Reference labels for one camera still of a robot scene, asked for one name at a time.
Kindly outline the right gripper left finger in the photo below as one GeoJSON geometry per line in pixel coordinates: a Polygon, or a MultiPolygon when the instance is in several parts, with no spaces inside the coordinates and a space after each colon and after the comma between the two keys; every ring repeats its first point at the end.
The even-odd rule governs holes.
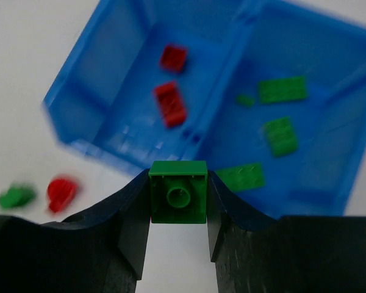
{"type": "Polygon", "coordinates": [[[0,292],[134,292],[150,215],[147,171],[61,222],[0,215],[0,292]]]}

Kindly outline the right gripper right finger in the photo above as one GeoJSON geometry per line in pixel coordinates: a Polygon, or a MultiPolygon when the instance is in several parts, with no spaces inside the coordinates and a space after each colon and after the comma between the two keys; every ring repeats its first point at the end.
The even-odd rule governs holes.
{"type": "Polygon", "coordinates": [[[276,220],[209,172],[207,231],[220,292],[366,292],[366,217],[276,220]]]}

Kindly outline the green square lego brick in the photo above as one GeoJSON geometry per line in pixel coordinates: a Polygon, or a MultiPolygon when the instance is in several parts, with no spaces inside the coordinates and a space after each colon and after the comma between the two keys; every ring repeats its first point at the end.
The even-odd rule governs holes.
{"type": "Polygon", "coordinates": [[[298,149],[298,140],[290,117],[266,122],[264,131],[274,157],[285,156],[298,149]]]}

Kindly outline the green stepped lego brick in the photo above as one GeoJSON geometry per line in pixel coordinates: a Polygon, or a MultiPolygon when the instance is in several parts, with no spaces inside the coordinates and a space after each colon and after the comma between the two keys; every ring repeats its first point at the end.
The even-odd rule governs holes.
{"type": "Polygon", "coordinates": [[[258,189],[265,185],[265,177],[261,163],[222,168],[215,173],[232,192],[258,189]]]}

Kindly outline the tiny green lego piece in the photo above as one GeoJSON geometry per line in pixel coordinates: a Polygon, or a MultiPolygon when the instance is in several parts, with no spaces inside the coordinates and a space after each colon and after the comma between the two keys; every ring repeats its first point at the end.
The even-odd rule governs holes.
{"type": "Polygon", "coordinates": [[[252,107],[254,105],[254,98],[250,95],[240,94],[236,97],[236,103],[243,107],[252,107]]]}

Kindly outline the red arch lego piece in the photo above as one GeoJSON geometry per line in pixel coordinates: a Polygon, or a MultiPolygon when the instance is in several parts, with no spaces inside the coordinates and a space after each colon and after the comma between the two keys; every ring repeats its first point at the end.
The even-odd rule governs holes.
{"type": "Polygon", "coordinates": [[[67,174],[53,177],[46,189],[48,210],[57,214],[64,211],[81,191],[80,181],[67,174]]]}

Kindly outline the red rounded lego brick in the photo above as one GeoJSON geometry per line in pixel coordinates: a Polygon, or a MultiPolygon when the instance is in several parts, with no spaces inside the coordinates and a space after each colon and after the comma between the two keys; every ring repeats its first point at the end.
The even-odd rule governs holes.
{"type": "Polygon", "coordinates": [[[159,85],[152,92],[167,128],[179,126],[186,121],[188,112],[176,81],[159,85]]]}

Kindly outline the green 2x4 lego plate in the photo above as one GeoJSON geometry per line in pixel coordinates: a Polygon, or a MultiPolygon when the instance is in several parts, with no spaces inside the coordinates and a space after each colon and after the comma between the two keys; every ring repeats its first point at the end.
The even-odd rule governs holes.
{"type": "Polygon", "coordinates": [[[301,101],[308,97],[303,76],[260,81],[258,92],[263,104],[301,101]]]}

